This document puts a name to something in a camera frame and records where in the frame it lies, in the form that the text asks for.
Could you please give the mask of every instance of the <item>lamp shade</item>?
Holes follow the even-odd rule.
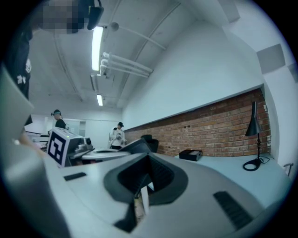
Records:
[[[257,122],[257,102],[252,103],[251,122],[247,128],[246,136],[254,136],[260,133],[262,130]]]

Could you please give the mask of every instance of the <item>white table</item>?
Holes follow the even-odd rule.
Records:
[[[274,159],[261,164],[256,171],[246,171],[242,165],[255,159],[256,155],[240,157],[208,157],[202,156],[197,162],[189,161],[210,167],[228,177],[248,192],[250,192],[264,207],[283,199],[291,186],[291,181],[284,170]]]

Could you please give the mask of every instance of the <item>black lamp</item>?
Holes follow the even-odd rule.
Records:
[[[260,132],[261,132],[261,128],[260,128],[260,125],[259,123],[257,122],[257,102],[253,102],[252,103],[252,112],[251,112],[251,122],[247,128],[247,131],[246,131],[246,136],[254,136],[254,135],[257,135],[257,158],[251,160],[251,161],[248,161],[246,162],[244,165],[243,165],[243,168],[247,171],[255,171],[257,170],[261,163],[262,163],[262,160],[260,159],[260,146],[261,146],[261,141],[260,141]],[[254,165],[255,168],[253,169],[248,169],[246,168],[245,166],[246,165]]]

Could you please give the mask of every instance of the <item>tube light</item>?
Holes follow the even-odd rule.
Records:
[[[101,95],[97,95],[97,101],[98,101],[98,105],[99,106],[103,106],[103,104],[102,104],[102,96]]]
[[[99,56],[102,42],[103,27],[97,26],[93,30],[92,38],[92,69],[99,71]]]

